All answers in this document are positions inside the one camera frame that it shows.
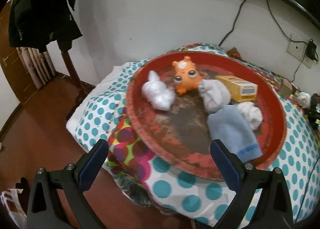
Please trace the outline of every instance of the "toy eye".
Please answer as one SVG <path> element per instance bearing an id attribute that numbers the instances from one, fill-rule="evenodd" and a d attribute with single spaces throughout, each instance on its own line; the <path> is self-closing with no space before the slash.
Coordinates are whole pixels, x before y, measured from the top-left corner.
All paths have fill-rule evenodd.
<path id="1" fill-rule="evenodd" d="M 189 76 L 189 78 L 196 78 L 198 76 L 198 72 L 195 70 L 190 70 L 188 72 L 188 76 Z"/>
<path id="2" fill-rule="evenodd" d="M 176 76 L 176 77 L 174 78 L 173 82 L 174 82 L 175 84 L 181 84 L 181 82 L 182 82 L 181 76 Z"/>

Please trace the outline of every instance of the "black jacket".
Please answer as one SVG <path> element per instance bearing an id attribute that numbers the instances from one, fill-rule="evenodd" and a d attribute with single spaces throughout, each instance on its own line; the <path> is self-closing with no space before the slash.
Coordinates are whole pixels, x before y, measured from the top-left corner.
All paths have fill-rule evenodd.
<path id="1" fill-rule="evenodd" d="M 76 0 L 68 0 L 74 10 Z M 12 0 L 9 19 L 11 47 L 46 51 L 50 41 L 70 42 L 82 34 L 74 21 L 67 0 Z"/>

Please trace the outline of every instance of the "white patch on toy head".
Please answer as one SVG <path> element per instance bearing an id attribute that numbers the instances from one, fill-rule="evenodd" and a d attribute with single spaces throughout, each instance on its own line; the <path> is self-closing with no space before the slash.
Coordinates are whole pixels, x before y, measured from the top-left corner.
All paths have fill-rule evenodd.
<path id="1" fill-rule="evenodd" d="M 185 69 L 186 66 L 187 66 L 187 63 L 185 61 L 180 61 L 178 63 L 178 68 L 180 68 L 180 69 Z"/>

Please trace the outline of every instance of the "yellow box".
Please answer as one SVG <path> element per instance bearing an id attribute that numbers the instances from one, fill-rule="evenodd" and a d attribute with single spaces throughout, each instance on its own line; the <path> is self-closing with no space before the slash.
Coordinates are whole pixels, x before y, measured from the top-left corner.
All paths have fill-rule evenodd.
<path id="1" fill-rule="evenodd" d="M 253 101 L 257 97 L 258 85 L 236 76 L 216 76 L 228 88 L 231 98 L 237 102 Z"/>

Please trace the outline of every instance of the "wooden door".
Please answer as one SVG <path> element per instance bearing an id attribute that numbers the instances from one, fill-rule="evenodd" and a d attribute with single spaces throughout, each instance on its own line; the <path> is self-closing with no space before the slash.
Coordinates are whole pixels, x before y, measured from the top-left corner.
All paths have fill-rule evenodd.
<path id="1" fill-rule="evenodd" d="M 16 48 L 9 46 L 9 16 L 10 2 L 0 12 L 0 65 L 13 92 L 23 104 L 37 89 L 24 68 Z"/>

